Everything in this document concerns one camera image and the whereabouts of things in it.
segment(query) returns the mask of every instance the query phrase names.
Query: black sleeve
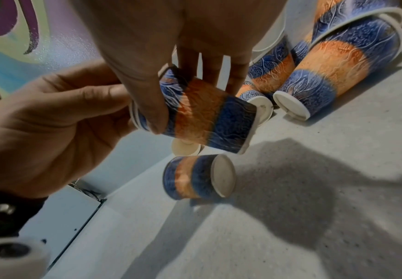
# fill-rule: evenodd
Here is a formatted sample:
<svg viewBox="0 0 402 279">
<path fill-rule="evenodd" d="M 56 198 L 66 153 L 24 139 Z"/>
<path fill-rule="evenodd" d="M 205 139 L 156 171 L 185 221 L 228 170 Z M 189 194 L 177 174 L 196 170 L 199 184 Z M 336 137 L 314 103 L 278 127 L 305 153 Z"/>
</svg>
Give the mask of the black sleeve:
<svg viewBox="0 0 402 279">
<path fill-rule="evenodd" d="M 39 212 L 46 199 L 25 199 L 0 192 L 0 237 L 18 236 L 20 229 Z"/>
</svg>

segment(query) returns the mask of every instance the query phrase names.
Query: colorful mural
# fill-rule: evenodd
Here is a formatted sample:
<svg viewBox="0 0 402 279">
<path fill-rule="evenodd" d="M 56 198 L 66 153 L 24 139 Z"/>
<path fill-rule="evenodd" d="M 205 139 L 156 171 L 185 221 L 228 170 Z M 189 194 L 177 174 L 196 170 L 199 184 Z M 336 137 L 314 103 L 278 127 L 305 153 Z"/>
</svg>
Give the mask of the colorful mural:
<svg viewBox="0 0 402 279">
<path fill-rule="evenodd" d="M 0 0 L 0 95 L 98 57 L 67 0 Z"/>
</svg>

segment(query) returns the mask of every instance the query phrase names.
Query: black circle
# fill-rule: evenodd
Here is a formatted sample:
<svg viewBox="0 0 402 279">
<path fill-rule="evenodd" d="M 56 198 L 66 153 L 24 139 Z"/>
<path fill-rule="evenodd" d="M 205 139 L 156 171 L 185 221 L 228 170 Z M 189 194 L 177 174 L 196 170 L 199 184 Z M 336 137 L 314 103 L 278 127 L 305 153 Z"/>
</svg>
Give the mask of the black circle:
<svg viewBox="0 0 402 279">
<path fill-rule="evenodd" d="M 1 243 L 0 244 L 0 258 L 21 258 L 31 252 L 31 248 L 25 244 L 20 243 Z"/>
</svg>

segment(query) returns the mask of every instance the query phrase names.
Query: purple paint stroke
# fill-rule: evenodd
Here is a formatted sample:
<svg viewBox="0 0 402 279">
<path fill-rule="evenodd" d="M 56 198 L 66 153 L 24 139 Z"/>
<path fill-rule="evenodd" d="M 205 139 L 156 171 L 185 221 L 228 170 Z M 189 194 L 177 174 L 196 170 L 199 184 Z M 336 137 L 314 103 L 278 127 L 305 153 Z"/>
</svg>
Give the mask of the purple paint stroke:
<svg viewBox="0 0 402 279">
<path fill-rule="evenodd" d="M 39 44 L 40 34 L 39 25 L 37 23 L 37 14 L 31 0 L 18 0 L 25 16 L 29 29 L 29 46 L 24 54 L 30 54 Z"/>
<path fill-rule="evenodd" d="M 16 23 L 16 3 L 10 0 L 0 0 L 0 36 L 8 34 Z"/>
</svg>

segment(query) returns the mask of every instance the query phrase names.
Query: speckled surface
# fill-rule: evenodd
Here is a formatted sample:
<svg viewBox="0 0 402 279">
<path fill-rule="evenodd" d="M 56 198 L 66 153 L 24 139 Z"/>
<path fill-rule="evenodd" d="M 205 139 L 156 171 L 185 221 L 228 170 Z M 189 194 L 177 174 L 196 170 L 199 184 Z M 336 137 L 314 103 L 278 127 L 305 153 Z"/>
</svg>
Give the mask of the speckled surface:
<svg viewBox="0 0 402 279">
<path fill-rule="evenodd" d="M 331 113 L 277 110 L 230 157 L 238 184 L 216 203 L 172 201 L 170 157 L 138 176 L 47 278 L 402 279 L 402 56 Z"/>
</svg>

